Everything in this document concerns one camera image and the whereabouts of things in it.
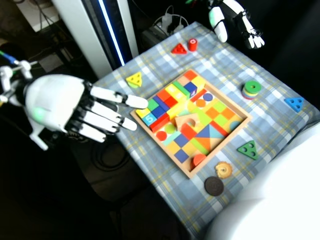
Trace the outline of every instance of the orange circle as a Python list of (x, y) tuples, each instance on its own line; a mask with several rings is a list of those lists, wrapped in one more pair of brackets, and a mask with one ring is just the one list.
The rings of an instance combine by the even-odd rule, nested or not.
[(199, 107), (199, 108), (203, 108), (205, 105), (206, 105), (206, 101), (203, 100), (203, 99), (198, 99), (196, 102), (195, 102), (196, 106)]
[(167, 138), (167, 134), (164, 131), (158, 131), (156, 133), (156, 137), (160, 140), (160, 141), (164, 141)]

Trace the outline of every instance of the white robotic hand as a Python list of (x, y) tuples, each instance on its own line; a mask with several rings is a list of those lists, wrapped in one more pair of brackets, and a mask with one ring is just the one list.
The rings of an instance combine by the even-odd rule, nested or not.
[[(0, 70), (2, 68), (7, 75), (8, 67)], [(27, 84), (15, 81), (8, 87), (8, 78), (1, 74), (1, 82), (6, 87), (1, 100), (24, 106), (33, 130), (30, 138), (43, 150), (48, 149), (39, 137), (44, 128), (76, 132), (102, 143), (106, 135), (118, 132), (121, 127), (131, 131), (137, 129), (135, 122), (105, 105), (117, 107), (110, 103), (114, 102), (138, 109), (148, 106), (148, 101), (142, 97), (93, 86), (70, 75), (45, 75)]]
[(254, 29), (247, 11), (235, 0), (208, 0), (209, 21), (218, 39), (225, 43), (228, 39), (224, 14), (237, 25), (245, 45), (249, 49), (259, 49), (265, 45), (259, 30)]

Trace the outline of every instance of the black round disc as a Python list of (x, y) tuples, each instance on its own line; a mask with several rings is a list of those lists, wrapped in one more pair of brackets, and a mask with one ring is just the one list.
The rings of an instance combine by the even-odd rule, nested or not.
[(204, 182), (204, 189), (212, 196), (219, 196), (224, 191), (224, 183), (216, 176), (208, 177)]

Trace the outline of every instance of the green circle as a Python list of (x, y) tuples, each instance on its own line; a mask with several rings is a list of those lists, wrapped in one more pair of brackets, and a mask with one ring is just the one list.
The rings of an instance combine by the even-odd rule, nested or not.
[(247, 81), (244, 89), (250, 94), (257, 94), (261, 90), (261, 85), (257, 81)]
[(176, 131), (176, 126), (173, 124), (168, 124), (164, 127), (164, 130), (167, 134), (173, 134)]
[(132, 87), (132, 88), (134, 88), (134, 89), (136, 89), (136, 88), (139, 87), (138, 85), (135, 85), (135, 84), (133, 84), (133, 83), (131, 83), (131, 82), (127, 82), (127, 83), (128, 83), (128, 85), (129, 85), (130, 87)]

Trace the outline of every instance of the dark floor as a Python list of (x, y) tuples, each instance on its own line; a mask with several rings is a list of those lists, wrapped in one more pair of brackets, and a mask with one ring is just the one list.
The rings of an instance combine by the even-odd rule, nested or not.
[[(115, 171), (102, 171), (91, 162), (94, 143), (71, 142), (71, 149), (86, 179), (96, 193), (105, 200), (115, 202), (128, 194), (134, 197), (121, 208), (121, 228), (124, 240), (186, 240), (187, 231), (155, 188), (136, 165), (129, 161)], [(126, 152), (119, 143), (106, 150), (103, 161), (116, 164)], [(111, 213), (116, 224), (116, 214)]]

